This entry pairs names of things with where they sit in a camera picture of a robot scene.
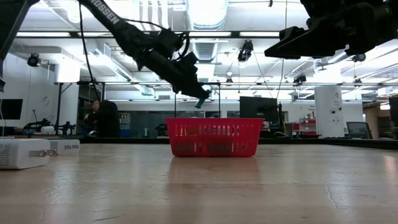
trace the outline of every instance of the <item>desk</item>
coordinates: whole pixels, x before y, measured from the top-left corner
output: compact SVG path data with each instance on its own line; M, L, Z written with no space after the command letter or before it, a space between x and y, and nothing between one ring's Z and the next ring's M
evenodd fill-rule
M252 158L177 158L166 144L82 144L0 172L2 224L396 223L398 152L263 145Z

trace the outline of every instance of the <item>person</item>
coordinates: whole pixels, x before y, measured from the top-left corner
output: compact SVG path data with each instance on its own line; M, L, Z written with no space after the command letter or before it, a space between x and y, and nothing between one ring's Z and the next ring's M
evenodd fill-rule
M118 107L115 103L108 100L93 103L94 113L87 114L85 121L96 121L97 135L101 138L120 137L120 121Z

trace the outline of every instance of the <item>plastic basket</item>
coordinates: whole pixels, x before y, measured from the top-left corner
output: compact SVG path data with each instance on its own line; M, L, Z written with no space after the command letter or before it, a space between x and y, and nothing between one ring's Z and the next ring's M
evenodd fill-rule
M165 118L173 155L250 157L255 155L259 118Z

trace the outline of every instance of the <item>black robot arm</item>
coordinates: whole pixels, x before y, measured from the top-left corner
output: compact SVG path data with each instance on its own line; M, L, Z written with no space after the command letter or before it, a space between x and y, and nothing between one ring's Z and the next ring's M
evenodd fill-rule
M280 42L267 57L298 59L333 56L347 45L347 55L364 54L397 37L397 1L301 0L310 18L308 30L290 27L279 32Z
M0 2L0 12L8 12L12 16L11 19L14 19L12 21L6 17L7 14L0 14L0 23L4 21L3 24L9 24L5 30L2 30L4 28L0 26L0 34L2 31L7 34L7 38L0 38L0 46L2 46L0 59L4 59L7 54L28 8L38 1L5 0L3 3ZM175 92L181 91L184 95L201 99L209 97L209 93L198 82L195 54L191 52L178 60L172 60L173 54L183 46L183 35L177 35L169 29L162 29L158 36L150 36L120 18L104 0L78 0L78 2L113 34L120 48L137 62L139 70L143 67L149 68L161 79L172 84Z

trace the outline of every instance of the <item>white box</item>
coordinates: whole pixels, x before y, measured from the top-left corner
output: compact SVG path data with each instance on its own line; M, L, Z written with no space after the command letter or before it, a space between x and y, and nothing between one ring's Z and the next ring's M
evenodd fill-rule
M79 154L80 141L77 139L54 139L50 140L50 148L61 156Z
M26 169L49 162L50 141L0 139L0 169Z

